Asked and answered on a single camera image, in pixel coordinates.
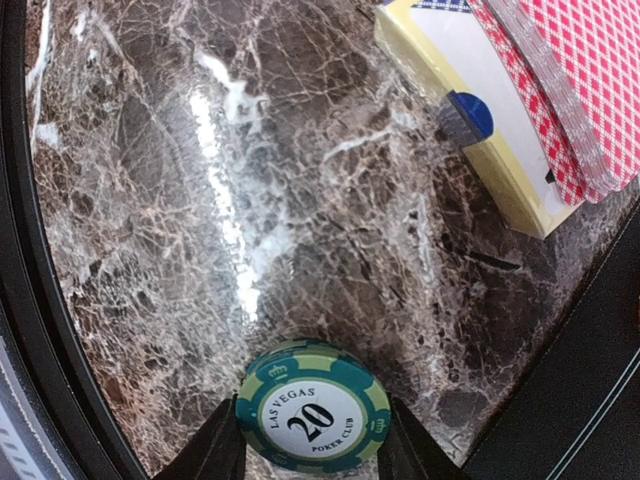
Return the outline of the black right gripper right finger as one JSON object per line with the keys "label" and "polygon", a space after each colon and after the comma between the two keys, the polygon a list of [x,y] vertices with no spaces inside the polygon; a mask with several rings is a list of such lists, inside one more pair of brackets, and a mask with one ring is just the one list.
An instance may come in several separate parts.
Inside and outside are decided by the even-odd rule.
{"label": "black right gripper right finger", "polygon": [[391,398],[391,427],[379,449],[380,480],[469,480],[409,407]]}

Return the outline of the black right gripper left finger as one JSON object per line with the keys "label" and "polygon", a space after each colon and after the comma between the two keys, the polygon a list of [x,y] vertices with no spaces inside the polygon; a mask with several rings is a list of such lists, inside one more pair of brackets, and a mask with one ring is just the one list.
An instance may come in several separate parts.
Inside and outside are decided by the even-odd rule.
{"label": "black right gripper left finger", "polygon": [[236,395],[223,400],[153,480],[243,480],[245,438],[235,414],[236,400]]}

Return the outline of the red playing card deck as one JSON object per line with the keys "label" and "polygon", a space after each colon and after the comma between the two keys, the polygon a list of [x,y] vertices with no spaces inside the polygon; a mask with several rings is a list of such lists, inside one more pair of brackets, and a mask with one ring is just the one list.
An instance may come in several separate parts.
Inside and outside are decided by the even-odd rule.
{"label": "red playing card deck", "polygon": [[563,143],[549,161],[563,200],[598,203],[639,173],[639,4],[474,1],[502,53],[513,53]]}

